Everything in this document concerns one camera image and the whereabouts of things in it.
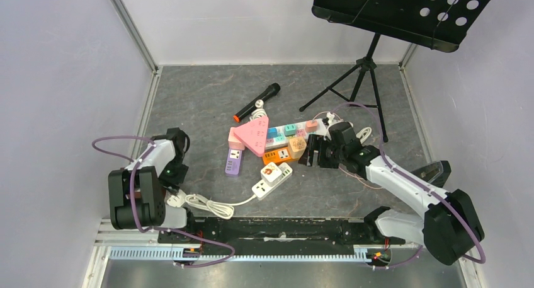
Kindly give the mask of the tan cube socket adapter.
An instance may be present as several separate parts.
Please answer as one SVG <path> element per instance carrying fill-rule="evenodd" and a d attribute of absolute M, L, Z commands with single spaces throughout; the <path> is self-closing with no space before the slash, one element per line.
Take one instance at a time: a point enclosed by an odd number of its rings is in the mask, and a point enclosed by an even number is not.
<path fill-rule="evenodd" d="M 291 159 L 300 159 L 307 148 L 304 137 L 293 137 L 288 142 L 288 152 Z"/>

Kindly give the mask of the teal usb charger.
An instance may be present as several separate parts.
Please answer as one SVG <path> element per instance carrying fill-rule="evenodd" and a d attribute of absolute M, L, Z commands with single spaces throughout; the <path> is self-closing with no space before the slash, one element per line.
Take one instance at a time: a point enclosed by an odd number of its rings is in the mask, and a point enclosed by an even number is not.
<path fill-rule="evenodd" d="M 283 129 L 284 135 L 286 137 L 293 136 L 297 134 L 297 125 L 296 124 L 288 124 L 284 126 Z"/>

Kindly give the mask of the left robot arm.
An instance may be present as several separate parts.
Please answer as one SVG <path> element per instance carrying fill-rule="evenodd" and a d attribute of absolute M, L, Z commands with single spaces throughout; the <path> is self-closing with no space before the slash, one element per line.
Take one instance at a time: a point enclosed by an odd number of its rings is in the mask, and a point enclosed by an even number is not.
<path fill-rule="evenodd" d="M 164 223 L 166 192 L 177 193 L 188 166 L 183 163 L 190 138 L 180 128 L 150 138 L 146 150 L 126 168 L 108 175 L 110 219 L 117 229 Z"/>

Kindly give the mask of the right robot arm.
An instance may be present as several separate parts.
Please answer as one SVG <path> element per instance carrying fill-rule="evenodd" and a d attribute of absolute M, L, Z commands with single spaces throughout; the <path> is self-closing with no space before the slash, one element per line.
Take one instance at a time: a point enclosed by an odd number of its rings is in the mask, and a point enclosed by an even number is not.
<path fill-rule="evenodd" d="M 425 247 L 444 265 L 461 257 L 485 263 L 481 245 L 485 237 L 470 196 L 461 189 L 448 191 L 394 163 L 381 147 L 364 146 L 349 122 L 325 124 L 322 119 L 304 124 L 307 154 L 318 153 L 321 168 L 339 168 L 349 175 L 378 185 L 408 205 L 405 214 L 379 207 L 366 216 L 365 238 L 379 243 L 400 238 Z"/>

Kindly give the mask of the pink cube socket adapter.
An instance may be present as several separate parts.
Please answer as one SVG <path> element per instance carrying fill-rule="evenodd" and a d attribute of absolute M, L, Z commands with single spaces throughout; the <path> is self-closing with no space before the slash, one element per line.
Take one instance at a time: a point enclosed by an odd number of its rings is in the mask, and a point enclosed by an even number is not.
<path fill-rule="evenodd" d="M 243 151 L 245 150 L 245 145 L 235 136 L 235 127 L 231 127 L 230 128 L 230 131 L 229 131 L 229 136 L 228 136 L 228 145 L 229 145 L 229 148 L 232 149 L 232 150 L 239 150 L 239 151 Z"/>

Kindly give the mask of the salmon pink usb charger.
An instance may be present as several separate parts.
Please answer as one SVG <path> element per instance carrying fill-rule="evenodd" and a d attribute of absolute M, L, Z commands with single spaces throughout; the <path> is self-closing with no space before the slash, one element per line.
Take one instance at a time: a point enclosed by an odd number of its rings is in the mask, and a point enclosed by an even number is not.
<path fill-rule="evenodd" d="M 317 120 L 306 121 L 304 130 L 306 133 L 313 133 L 319 128 L 319 123 Z"/>

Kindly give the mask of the blue plug adapter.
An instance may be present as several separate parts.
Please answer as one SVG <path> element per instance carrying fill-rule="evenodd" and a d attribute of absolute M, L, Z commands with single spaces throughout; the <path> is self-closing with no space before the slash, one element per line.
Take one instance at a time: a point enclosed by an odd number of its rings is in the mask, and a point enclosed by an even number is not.
<path fill-rule="evenodd" d="M 274 139 L 278 136 L 278 129 L 276 127 L 270 127 L 267 131 L 267 139 Z"/>

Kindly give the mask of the white square adapter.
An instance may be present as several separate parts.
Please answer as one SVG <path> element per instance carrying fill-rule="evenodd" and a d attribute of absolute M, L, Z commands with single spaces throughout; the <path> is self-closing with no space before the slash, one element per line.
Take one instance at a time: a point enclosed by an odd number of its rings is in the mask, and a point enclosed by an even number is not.
<path fill-rule="evenodd" d="M 165 203 L 174 208 L 179 208 L 185 204 L 186 193 L 182 190 L 178 190 L 176 193 L 171 193 L 167 191 L 165 197 Z"/>

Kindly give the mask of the white cube socket adapter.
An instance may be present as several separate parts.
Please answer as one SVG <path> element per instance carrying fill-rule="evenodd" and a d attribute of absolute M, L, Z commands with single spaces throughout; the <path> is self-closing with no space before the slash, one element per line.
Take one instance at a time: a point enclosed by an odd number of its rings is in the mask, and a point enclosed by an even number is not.
<path fill-rule="evenodd" d="M 281 181 L 283 172 L 276 164 L 269 163 L 261 169 L 260 175 L 267 186 L 273 187 Z"/>

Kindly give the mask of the pink triangular socket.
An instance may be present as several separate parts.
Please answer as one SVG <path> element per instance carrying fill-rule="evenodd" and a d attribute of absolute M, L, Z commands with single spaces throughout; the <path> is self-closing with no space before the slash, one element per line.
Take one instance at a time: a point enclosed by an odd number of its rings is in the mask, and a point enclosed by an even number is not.
<path fill-rule="evenodd" d="M 269 117 L 263 116 L 234 129 L 235 137 L 257 157 L 265 152 L 269 121 Z"/>

